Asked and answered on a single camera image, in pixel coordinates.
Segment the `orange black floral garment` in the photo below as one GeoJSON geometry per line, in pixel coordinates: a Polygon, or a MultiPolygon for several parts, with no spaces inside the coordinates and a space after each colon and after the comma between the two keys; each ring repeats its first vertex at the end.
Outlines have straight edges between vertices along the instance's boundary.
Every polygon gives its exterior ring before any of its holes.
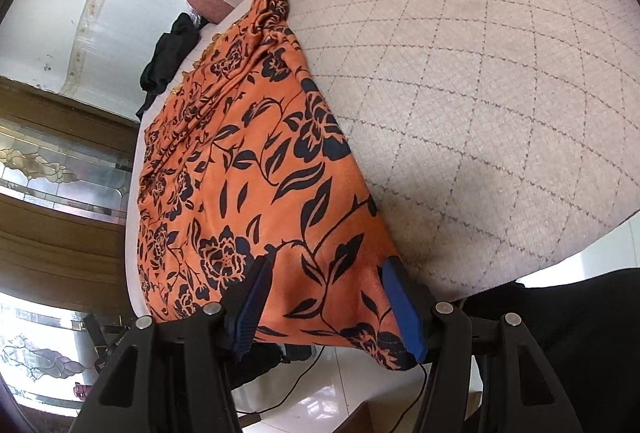
{"type": "Polygon", "coordinates": [[[137,269],[151,315],[191,316],[262,262],[262,342],[353,347],[390,370],[416,359],[382,285],[397,250],[288,26],[253,0],[214,37],[144,133],[137,269]]]}

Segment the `pink quilted mattress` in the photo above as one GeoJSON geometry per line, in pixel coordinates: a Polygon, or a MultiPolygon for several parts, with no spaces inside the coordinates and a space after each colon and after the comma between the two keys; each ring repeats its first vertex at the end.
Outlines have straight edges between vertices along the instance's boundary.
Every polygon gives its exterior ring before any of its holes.
{"type": "MultiPolygon", "coordinates": [[[[132,308],[145,112],[127,213],[132,308]]],[[[409,274],[437,299],[559,263],[639,209],[636,0],[288,0],[288,26],[409,274]]]]}

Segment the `black cloth bundle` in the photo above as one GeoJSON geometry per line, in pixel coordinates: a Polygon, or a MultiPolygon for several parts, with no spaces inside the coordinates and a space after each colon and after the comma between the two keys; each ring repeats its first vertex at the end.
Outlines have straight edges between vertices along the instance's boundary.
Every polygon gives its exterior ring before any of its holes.
{"type": "Polygon", "coordinates": [[[166,91],[183,60],[200,42],[200,31],[207,24],[208,21],[198,14],[181,13],[170,30],[160,36],[139,80],[140,88],[145,93],[144,102],[136,112],[139,120],[142,120],[155,98],[166,91]]]}

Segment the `dark wooden wardrobe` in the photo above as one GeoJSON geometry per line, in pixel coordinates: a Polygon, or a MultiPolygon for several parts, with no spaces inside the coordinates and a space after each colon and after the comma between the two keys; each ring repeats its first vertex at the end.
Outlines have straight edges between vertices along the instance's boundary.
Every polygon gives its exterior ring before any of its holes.
{"type": "Polygon", "coordinates": [[[131,317],[125,224],[134,123],[1,82],[1,381],[43,432],[96,382],[93,332],[131,317]]]}

